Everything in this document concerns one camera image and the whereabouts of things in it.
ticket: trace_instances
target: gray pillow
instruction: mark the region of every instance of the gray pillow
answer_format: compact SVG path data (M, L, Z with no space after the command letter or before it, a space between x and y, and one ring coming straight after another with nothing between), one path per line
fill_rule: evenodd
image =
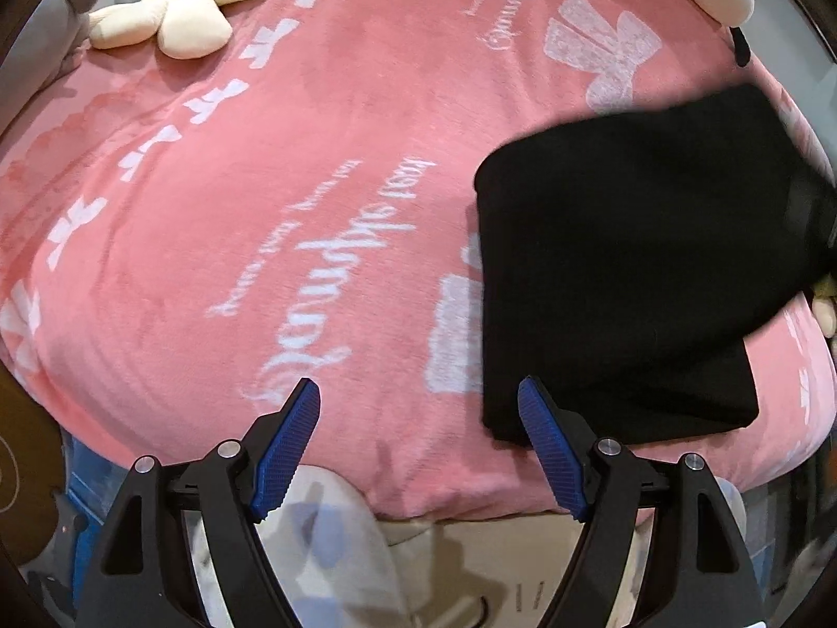
M0 134L41 89L66 75L96 0L42 0L0 65Z

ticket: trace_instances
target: blue gripper pad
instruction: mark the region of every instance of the blue gripper pad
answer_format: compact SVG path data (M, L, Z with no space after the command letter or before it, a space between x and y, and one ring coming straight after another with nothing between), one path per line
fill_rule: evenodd
M282 504L320 419L320 389L311 380L304 381L287 403L292 407L255 468L255 491L250 511L256 522L261 522Z
M584 497L583 467L530 377L517 390L517 409L559 507L573 519L587 521L590 506Z

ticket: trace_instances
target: pink blanket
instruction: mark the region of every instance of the pink blanket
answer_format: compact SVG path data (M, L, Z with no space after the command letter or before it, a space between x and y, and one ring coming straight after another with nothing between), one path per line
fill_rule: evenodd
M3 144L0 335L18 379L123 465L203 455L321 386L304 461L394 518L554 507L536 459L480 426L472 178L549 122L743 73L690 0L261 0L230 46L153 43L82 68ZM802 148L822 158L755 62ZM748 341L761 414L698 450L739 488L834 419L802 299Z

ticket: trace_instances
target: metal screw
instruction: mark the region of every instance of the metal screw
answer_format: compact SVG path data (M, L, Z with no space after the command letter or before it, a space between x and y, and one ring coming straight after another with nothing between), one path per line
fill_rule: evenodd
M145 475L154 469L154 459L149 455L144 455L134 463L134 469L141 475Z
M241 444L235 440L225 441L218 447L218 455L222 458L234 458L241 451Z
M614 439L602 439L598 443L598 450L604 455L619 455L622 453L622 447Z
M687 453L685 456L685 466L693 469L695 472L700 472L706 467L706 461L696 453Z

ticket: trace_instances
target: black cloth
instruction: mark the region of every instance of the black cloth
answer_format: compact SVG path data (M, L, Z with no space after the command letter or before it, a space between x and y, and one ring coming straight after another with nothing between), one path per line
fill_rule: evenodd
M837 194L751 85L545 129L474 187L483 423L515 444L527 375L627 444L747 426L742 338L832 265Z

